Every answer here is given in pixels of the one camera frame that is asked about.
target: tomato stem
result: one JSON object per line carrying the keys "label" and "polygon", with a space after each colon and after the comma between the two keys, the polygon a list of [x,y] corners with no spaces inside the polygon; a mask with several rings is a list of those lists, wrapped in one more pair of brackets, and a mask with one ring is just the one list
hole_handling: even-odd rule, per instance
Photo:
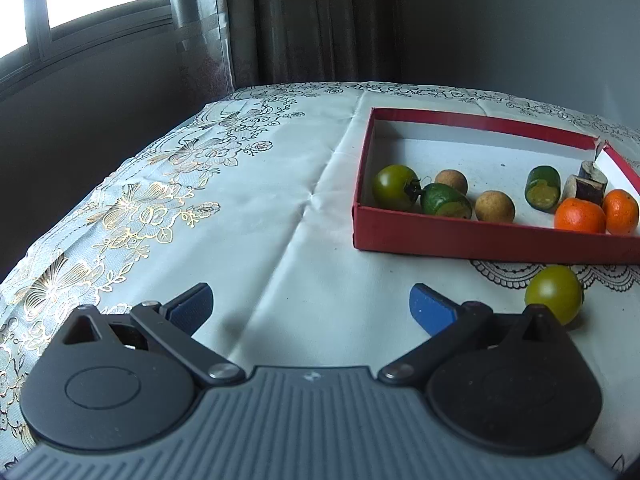
{"label": "tomato stem", "polygon": [[420,186],[420,181],[417,179],[413,179],[404,186],[404,192],[407,194],[411,202],[415,202],[418,200],[418,197],[422,193],[422,187]]}

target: orange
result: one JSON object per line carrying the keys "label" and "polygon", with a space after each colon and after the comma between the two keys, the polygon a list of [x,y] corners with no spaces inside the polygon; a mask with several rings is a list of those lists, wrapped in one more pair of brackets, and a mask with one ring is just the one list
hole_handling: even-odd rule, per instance
{"label": "orange", "polygon": [[602,208],[607,216],[607,231],[612,235],[628,235],[638,227],[638,202],[624,189],[609,191]]}
{"label": "orange", "polygon": [[607,218],[602,208],[579,198],[567,198],[556,210],[554,227],[581,233],[603,233]]}

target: green tomato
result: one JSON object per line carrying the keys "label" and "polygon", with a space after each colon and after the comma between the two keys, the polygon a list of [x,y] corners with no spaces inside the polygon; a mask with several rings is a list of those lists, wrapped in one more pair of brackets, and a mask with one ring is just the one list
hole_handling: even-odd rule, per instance
{"label": "green tomato", "polygon": [[382,209],[409,211],[420,195],[420,180],[411,168],[393,164],[375,176],[372,191]]}
{"label": "green tomato", "polygon": [[563,325],[577,316],[583,301],[582,284],[575,273],[565,266],[542,269],[531,280],[524,295],[526,305],[545,305]]}

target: table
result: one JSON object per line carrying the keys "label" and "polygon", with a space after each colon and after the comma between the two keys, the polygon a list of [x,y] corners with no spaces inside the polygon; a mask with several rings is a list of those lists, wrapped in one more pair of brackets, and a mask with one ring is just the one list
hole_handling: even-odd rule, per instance
{"label": "table", "polygon": [[[254,365],[369,365],[427,335],[408,309],[423,282],[520,312],[537,264],[357,251],[351,200],[371,107],[486,114],[608,139],[640,168],[640,134],[500,94],[389,83],[248,88],[206,105],[125,161],[0,285],[0,470],[33,446],[19,409],[29,370],[83,303],[121,313],[197,282],[214,291],[195,337]],[[604,392],[590,446],[616,468],[640,452],[640,269],[574,266],[586,288],[570,333]],[[160,392],[171,401],[171,392]]]}

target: green cucumber piece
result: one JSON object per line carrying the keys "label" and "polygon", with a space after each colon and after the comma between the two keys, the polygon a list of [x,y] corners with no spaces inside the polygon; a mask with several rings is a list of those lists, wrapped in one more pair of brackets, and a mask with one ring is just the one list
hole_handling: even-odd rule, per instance
{"label": "green cucumber piece", "polygon": [[459,191],[447,184],[433,182],[422,190],[420,196],[422,212],[427,215],[448,218],[471,218],[471,202]]}
{"label": "green cucumber piece", "polygon": [[553,209],[560,199],[560,174],[551,166],[538,166],[529,172],[524,189],[527,203],[540,211]]}

